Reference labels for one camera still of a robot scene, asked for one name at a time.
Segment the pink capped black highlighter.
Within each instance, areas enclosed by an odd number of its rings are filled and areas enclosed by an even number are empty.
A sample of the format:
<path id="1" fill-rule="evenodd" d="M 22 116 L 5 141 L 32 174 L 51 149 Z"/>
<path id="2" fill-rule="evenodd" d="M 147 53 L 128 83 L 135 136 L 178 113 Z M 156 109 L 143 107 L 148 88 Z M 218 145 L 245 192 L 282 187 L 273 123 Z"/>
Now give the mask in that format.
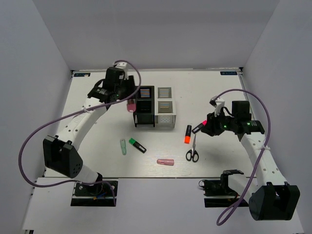
<path id="1" fill-rule="evenodd" d="M 192 129 L 192 133 L 193 134 L 197 134 L 199 131 L 201 131 L 205 125 L 206 125 L 207 121 L 204 120 L 203 122 L 201 122 L 200 124 L 198 124 L 197 126 L 195 126 L 193 129 Z"/>

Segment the orange capped black highlighter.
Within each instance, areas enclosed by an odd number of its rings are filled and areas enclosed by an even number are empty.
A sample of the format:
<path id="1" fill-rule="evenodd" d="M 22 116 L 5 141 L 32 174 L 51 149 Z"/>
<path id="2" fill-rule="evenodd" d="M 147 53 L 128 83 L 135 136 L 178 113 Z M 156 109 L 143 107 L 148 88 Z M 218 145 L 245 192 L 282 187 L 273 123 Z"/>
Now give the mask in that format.
<path id="1" fill-rule="evenodd" d="M 191 134 L 192 134 L 192 126 L 191 125 L 187 125 L 185 138 L 184 138 L 184 143 L 185 144 L 189 144 L 190 143 L 190 141 L 191 141 Z"/>

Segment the black handled scissors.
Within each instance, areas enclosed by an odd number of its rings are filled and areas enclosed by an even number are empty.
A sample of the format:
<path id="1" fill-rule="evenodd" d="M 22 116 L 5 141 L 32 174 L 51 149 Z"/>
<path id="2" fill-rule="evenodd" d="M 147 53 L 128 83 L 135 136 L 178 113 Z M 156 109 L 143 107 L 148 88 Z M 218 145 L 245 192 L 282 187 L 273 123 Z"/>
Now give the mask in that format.
<path id="1" fill-rule="evenodd" d="M 194 136 L 194 139 L 193 139 L 192 148 L 186 153 L 185 157 L 187 161 L 192 161 L 194 163 L 198 162 L 199 155 L 195 147 L 196 147 L 196 135 Z"/>

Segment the green capped black highlighter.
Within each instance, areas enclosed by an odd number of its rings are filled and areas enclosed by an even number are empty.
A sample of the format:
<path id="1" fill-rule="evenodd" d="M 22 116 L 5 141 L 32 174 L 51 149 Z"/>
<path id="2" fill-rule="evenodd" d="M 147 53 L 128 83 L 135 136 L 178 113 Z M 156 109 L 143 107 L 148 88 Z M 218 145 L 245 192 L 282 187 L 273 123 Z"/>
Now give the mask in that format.
<path id="1" fill-rule="evenodd" d="M 143 147 L 139 142 L 137 142 L 135 139 L 130 138 L 129 139 L 129 143 L 135 147 L 137 150 L 139 150 L 140 152 L 142 152 L 143 154 L 146 153 L 147 149 L 145 147 Z"/>

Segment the green translucent eraser case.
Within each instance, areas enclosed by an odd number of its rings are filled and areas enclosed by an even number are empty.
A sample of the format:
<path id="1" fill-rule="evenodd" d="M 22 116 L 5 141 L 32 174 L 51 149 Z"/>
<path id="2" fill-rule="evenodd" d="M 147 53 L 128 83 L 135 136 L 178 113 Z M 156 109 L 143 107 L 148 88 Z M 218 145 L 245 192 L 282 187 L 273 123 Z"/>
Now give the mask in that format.
<path id="1" fill-rule="evenodd" d="M 125 139 L 120 140 L 120 147 L 121 147 L 122 154 L 125 156 L 127 154 Z"/>

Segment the pink translucent eraser case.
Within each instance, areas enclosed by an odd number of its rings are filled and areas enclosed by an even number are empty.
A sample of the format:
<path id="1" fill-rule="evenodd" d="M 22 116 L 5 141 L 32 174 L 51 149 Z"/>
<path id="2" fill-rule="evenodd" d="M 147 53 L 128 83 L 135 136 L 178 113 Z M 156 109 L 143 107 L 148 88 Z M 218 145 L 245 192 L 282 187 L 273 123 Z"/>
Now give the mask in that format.
<path id="1" fill-rule="evenodd" d="M 158 159 L 157 164 L 159 165 L 166 165 L 166 166 L 174 166 L 174 160 L 173 159 Z"/>

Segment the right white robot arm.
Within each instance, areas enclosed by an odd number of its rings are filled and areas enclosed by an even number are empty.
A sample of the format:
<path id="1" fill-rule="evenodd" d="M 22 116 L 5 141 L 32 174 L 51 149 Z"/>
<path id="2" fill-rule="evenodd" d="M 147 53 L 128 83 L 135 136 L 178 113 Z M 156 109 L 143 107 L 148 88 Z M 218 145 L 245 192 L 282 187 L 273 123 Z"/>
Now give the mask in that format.
<path id="1" fill-rule="evenodd" d="M 240 170 L 227 170 L 221 174 L 220 188 L 225 194 L 234 191 L 249 206 L 254 220 L 291 220 L 300 191 L 290 185 L 279 171 L 270 149 L 266 146 L 268 133 L 258 120 L 252 120 L 248 101 L 233 101 L 232 113 L 226 115 L 225 101 L 211 100 L 214 112 L 207 114 L 207 123 L 201 130 L 212 137 L 225 131 L 233 132 L 246 150 L 254 170 L 249 182 Z"/>

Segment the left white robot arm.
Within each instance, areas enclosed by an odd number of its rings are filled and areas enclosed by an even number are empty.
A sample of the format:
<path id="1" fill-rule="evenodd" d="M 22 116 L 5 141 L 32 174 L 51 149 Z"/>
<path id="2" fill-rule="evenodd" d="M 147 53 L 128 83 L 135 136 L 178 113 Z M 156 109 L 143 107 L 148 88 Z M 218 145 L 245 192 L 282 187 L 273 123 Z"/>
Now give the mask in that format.
<path id="1" fill-rule="evenodd" d="M 120 69 L 110 68 L 88 93 L 82 112 L 75 114 L 63 130 L 43 140 L 45 166 L 68 178 L 86 184 L 94 195 L 103 189 L 102 175 L 86 166 L 78 149 L 96 121 L 113 102 L 128 98 L 135 90 L 133 76 Z"/>

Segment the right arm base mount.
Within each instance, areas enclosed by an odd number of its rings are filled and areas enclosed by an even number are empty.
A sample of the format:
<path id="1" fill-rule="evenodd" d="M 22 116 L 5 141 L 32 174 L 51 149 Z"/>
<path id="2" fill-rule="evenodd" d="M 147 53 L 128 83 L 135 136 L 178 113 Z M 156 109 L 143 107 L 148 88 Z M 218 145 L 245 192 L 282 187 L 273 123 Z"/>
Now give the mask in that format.
<path id="1" fill-rule="evenodd" d="M 203 179 L 198 185 L 204 191 L 206 208 L 226 208 L 240 198 L 248 178 L 240 170 L 225 170 L 217 180 Z"/>

